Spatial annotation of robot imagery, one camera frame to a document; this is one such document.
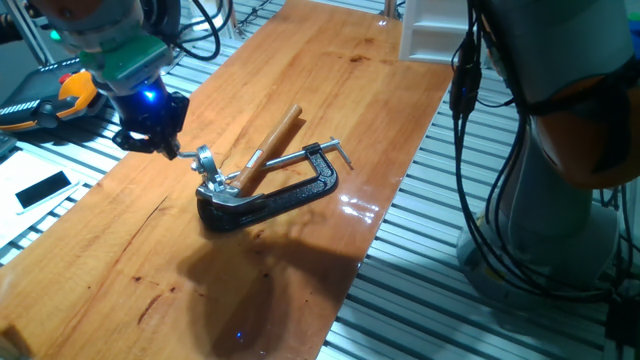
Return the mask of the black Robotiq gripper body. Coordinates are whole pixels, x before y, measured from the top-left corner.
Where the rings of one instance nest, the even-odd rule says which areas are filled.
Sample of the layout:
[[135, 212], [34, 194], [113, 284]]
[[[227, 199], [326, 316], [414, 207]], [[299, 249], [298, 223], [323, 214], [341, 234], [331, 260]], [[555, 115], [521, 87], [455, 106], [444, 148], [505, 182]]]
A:
[[168, 92], [161, 77], [130, 95], [112, 96], [110, 101], [119, 115], [121, 129], [134, 138], [148, 138], [153, 150], [162, 150], [165, 139], [177, 138], [190, 102], [180, 92]]

